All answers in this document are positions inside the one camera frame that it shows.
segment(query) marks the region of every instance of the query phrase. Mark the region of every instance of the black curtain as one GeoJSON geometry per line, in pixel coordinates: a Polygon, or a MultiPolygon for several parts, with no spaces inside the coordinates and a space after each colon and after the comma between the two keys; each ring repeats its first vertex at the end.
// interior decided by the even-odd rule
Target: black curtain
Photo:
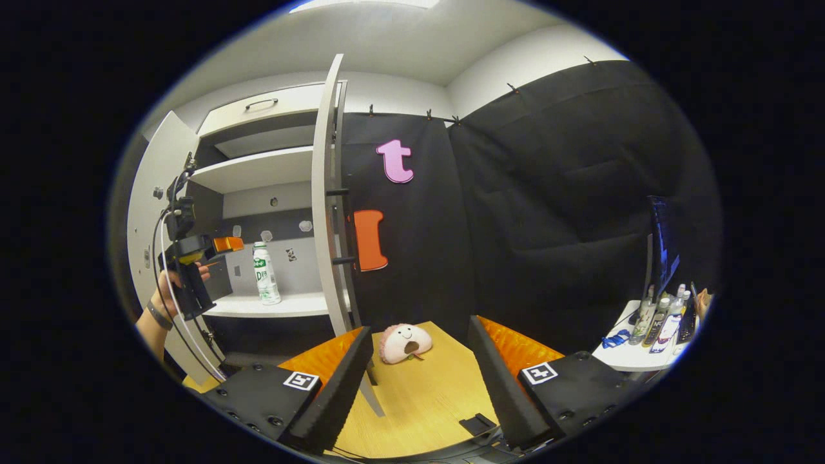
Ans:
{"type": "Polygon", "coordinates": [[[648,195],[668,197],[671,287],[718,283],[710,161],[668,95],[627,61],[528,83],[449,129],[474,253],[476,314],[562,353],[593,350],[643,292],[648,195]]]}
{"type": "Polygon", "coordinates": [[[473,264],[444,123],[424,116],[345,114],[342,176],[353,211],[384,213],[379,236],[389,264],[353,272],[361,323],[380,332],[430,320],[465,343],[476,306],[473,264]],[[413,171],[407,183],[390,181],[384,157],[375,151],[391,140],[411,150],[403,157],[413,171]]]}

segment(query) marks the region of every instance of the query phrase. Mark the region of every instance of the wristband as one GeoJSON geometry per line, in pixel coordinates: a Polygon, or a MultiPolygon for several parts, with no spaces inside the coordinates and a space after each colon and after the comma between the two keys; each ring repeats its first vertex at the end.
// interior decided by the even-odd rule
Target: wristband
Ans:
{"type": "Polygon", "coordinates": [[[149,304],[146,305],[146,308],[149,310],[150,313],[152,313],[152,317],[155,318],[155,320],[158,322],[158,324],[160,324],[161,327],[163,327],[167,332],[169,330],[172,330],[172,322],[169,322],[168,319],[166,319],[165,317],[163,317],[163,315],[160,314],[160,311],[158,311],[158,309],[154,307],[151,300],[149,300],[149,304]]]}

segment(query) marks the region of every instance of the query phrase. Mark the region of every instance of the pink plush toy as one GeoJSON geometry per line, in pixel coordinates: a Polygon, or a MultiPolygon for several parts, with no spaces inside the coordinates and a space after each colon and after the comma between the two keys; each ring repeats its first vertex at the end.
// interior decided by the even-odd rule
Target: pink plush toy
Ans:
{"type": "Polygon", "coordinates": [[[381,361],[395,364],[410,355],[418,355],[432,348],[432,337],[426,330],[410,324],[390,325],[381,335],[378,354],[381,361]]]}

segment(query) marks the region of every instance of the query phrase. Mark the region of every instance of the computer monitor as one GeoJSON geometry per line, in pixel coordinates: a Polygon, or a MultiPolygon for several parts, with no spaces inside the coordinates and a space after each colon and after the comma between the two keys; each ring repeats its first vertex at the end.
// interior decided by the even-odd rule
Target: computer monitor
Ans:
{"type": "Polygon", "coordinates": [[[658,301],[665,287],[679,267],[679,252],[677,239],[673,230],[672,208],[666,198],[648,196],[650,204],[650,219],[653,233],[648,241],[652,246],[648,248],[647,283],[644,288],[644,298],[647,298],[648,287],[653,285],[653,301],[658,301]]]}

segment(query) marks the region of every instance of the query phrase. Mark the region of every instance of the ceiling light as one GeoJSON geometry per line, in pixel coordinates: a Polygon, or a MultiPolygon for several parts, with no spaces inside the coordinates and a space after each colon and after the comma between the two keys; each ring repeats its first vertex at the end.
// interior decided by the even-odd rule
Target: ceiling light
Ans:
{"type": "Polygon", "coordinates": [[[408,7],[432,8],[440,0],[310,0],[300,6],[292,8],[290,13],[302,12],[317,7],[328,7],[330,5],[340,5],[343,3],[394,3],[408,7]]]}

